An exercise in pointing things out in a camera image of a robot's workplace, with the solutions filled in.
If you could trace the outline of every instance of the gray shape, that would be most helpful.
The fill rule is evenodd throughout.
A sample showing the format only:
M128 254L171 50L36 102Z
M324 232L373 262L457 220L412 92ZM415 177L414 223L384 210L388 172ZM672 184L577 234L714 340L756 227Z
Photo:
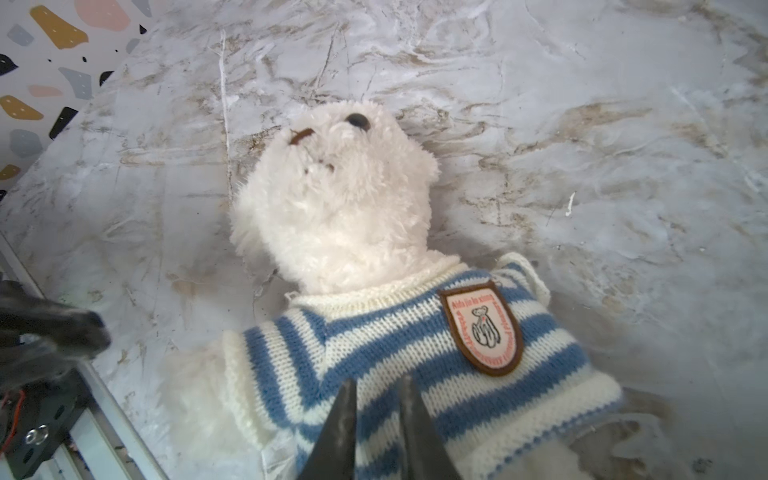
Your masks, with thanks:
M13 42L18 43L22 47L26 47L27 45L31 44L33 40L35 40L35 37L33 37L32 34L28 31L24 30L24 27L18 23L13 25L11 29L8 30L8 38L10 38Z
M134 48L136 48L136 45L139 45L139 39L138 38L132 38L130 41L128 41L128 45L125 45L125 51L128 53L131 53Z
M72 91L76 98L81 98L82 100L91 100L93 98L91 93L91 76L89 74L64 67L58 70L72 86Z
M29 157L43 151L40 137L29 130L11 130L11 151L19 157Z
M149 0L131 0L145 17L152 17L152 11L149 8Z

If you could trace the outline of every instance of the pink shape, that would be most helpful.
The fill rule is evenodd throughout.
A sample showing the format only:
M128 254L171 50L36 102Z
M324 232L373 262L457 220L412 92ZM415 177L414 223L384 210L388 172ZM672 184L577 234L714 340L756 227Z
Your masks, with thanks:
M45 85L29 85L27 87L33 97L61 97L63 93L56 87L46 87Z
M74 9L91 27L123 31L131 24L131 19L115 0L74 0Z

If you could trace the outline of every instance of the white fur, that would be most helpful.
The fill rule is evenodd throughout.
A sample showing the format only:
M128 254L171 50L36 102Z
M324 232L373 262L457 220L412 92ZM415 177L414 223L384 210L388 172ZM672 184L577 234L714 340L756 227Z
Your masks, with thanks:
M365 115L371 128L346 122L352 113ZM305 128L315 133L291 145ZM426 247L429 186L438 175L435 158L383 107L326 104L298 117L263 152L237 192L232 241L247 263L267 250L282 275L308 295L402 280L445 259ZM532 268L526 274L546 305L549 291ZM232 453L248 443L227 407L222 345L177 354L164 386L173 437L191 455ZM590 478L560 441L541 445L508 470L514 478ZM506 474L499 478L511 478Z

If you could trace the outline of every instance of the striped sweater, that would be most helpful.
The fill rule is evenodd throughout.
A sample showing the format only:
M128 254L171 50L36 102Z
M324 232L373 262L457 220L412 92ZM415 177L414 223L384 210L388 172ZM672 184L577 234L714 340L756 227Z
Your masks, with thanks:
M520 322L525 342L518 366L500 377L479 372L459 351L438 294L489 280ZM298 296L276 321L225 333L228 406L254 445L281 429L293 432L300 470L341 382L354 378L356 477L394 478L396 383L410 372L462 477L489 478L543 439L621 400L619 385L591 367L546 310L548 301L548 290L516 253L492 272L447 257L387 286Z

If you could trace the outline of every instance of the brown nose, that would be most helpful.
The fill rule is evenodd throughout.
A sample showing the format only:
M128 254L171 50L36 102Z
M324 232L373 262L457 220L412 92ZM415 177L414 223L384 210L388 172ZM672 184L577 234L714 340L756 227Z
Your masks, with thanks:
M315 133L315 131L311 128L305 128L304 130L300 131L297 134L293 135L293 138L290 139L291 145L298 145L302 138L309 137L311 134Z
M368 131L368 129L371 128L370 122L363 114L351 114L346 118L346 121L358 128L362 128L365 131Z

